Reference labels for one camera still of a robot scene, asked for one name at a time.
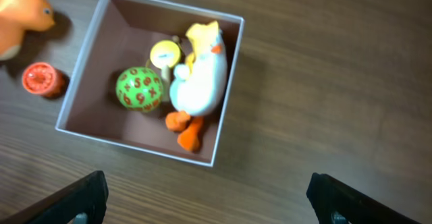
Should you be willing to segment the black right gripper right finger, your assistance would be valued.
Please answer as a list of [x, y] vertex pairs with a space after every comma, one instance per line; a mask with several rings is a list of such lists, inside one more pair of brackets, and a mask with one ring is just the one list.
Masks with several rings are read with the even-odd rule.
[[324, 173], [312, 174], [306, 197], [320, 223], [416, 223]]

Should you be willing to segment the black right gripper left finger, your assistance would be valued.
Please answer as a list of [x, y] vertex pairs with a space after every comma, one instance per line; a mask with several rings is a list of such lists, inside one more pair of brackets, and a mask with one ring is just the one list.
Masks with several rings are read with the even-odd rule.
[[1, 220], [7, 223], [69, 223], [84, 214], [86, 223], [102, 223], [107, 210], [109, 189], [103, 171], [94, 171]]

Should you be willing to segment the green ball with orange numbers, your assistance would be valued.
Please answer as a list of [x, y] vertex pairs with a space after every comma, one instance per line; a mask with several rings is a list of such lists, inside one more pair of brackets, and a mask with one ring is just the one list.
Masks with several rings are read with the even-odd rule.
[[115, 94], [128, 110], [148, 113], [162, 102], [164, 85], [161, 77], [149, 67], [130, 67], [117, 79]]

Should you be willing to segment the yellow wooden rattle drum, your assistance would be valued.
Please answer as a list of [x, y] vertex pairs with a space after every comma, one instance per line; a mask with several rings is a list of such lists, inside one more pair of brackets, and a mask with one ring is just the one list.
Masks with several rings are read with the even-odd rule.
[[163, 102], [169, 102], [169, 88], [171, 86], [171, 70], [182, 58], [181, 40], [178, 36], [172, 36], [170, 40], [160, 40], [150, 50], [145, 67], [150, 64], [161, 70], [161, 79], [164, 85]]

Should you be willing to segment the white plush duck toy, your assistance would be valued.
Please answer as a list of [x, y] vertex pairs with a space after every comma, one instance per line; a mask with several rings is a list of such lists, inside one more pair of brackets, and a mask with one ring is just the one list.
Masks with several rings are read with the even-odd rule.
[[177, 132], [178, 144], [188, 152], [200, 148], [204, 118], [220, 103], [227, 84], [227, 55], [219, 22], [194, 23], [186, 38], [192, 47], [185, 62], [175, 66], [169, 97], [175, 111], [165, 125]]

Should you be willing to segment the white box with pink interior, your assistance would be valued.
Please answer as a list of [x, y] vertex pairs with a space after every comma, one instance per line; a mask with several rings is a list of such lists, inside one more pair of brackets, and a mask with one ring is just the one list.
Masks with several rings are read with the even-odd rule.
[[228, 98], [205, 120], [196, 153], [184, 150], [165, 127], [171, 107], [150, 113], [127, 110], [115, 83], [130, 67], [143, 66], [151, 47], [174, 35], [184, 36], [193, 23], [218, 21], [227, 49], [229, 82], [234, 79], [244, 29], [240, 16], [166, 0], [99, 0], [70, 78], [56, 129], [105, 144], [212, 167]]

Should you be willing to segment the orange dinosaur toy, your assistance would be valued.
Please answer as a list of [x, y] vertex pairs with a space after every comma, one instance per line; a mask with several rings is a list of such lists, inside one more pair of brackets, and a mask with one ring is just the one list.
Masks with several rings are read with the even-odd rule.
[[1, 0], [1, 60], [19, 53], [26, 31], [44, 32], [54, 25], [48, 0]]

